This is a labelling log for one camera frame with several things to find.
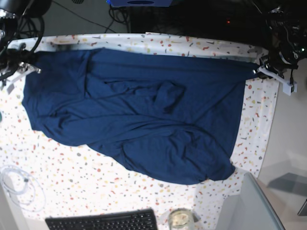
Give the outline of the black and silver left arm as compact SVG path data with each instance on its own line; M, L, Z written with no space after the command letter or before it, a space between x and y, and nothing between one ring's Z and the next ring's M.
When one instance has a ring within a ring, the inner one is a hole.
M278 43L261 63L282 77L286 69L298 69L298 62L307 58L307 3L283 4L263 17Z

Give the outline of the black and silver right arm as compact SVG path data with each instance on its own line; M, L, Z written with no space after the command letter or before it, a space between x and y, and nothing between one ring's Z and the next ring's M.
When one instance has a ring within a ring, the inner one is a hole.
M0 0L0 69L5 66L5 52L18 31L18 21L30 9L33 2L33 0Z

